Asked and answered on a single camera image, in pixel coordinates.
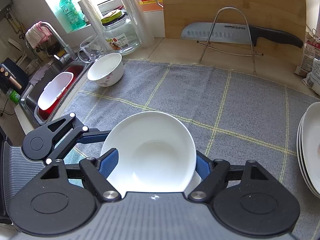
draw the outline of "supor logo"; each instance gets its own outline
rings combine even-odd
[[[245,30],[245,27],[240,27],[240,26],[225,25],[225,27],[232,28],[232,29]]]

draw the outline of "soap dispenser bottle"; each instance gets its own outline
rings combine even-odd
[[[77,2],[73,2],[73,0],[60,0],[59,6],[67,16],[73,30],[86,25],[84,15]]]

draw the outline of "kitchen knife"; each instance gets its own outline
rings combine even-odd
[[[182,33],[182,40],[193,41],[207,41],[212,23],[191,23],[186,26]],[[298,48],[302,48],[303,41],[297,36],[275,29],[257,27],[249,25],[252,44],[257,46],[257,39],[259,37],[281,44],[291,44]],[[210,41],[236,43],[236,44],[250,44],[249,33],[247,25],[216,23],[210,37]]]

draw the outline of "kitchen sink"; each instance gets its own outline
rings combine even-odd
[[[61,62],[52,59],[49,63],[50,66],[46,70],[44,77],[37,82],[35,85],[29,84],[25,89],[24,93],[21,95],[19,105],[23,109],[23,112],[26,114],[27,118],[31,122],[31,124],[36,128],[40,125],[43,125],[47,122],[52,121],[53,117],[57,113],[59,107],[62,105],[64,100],[69,95],[70,91],[75,87],[78,81],[83,77],[86,71],[92,64],[87,64],[82,61],[72,61],[66,66],[63,66]],[[47,120],[42,119],[38,114],[38,99],[42,94],[46,85],[52,81],[59,73],[63,71],[73,72],[76,77],[75,81],[72,83],[67,92],[63,95],[55,109],[52,111]]]

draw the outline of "wooden cutting board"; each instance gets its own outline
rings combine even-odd
[[[180,39],[183,28],[188,24],[212,22],[219,9],[232,6],[241,10],[251,25],[286,31],[304,41],[306,0],[163,0],[163,3],[166,38]],[[223,11],[218,22],[245,24],[243,17],[231,10]],[[250,48],[248,45],[232,46]],[[295,65],[300,63],[303,51],[293,45],[277,44],[264,38],[258,39],[254,50]]]

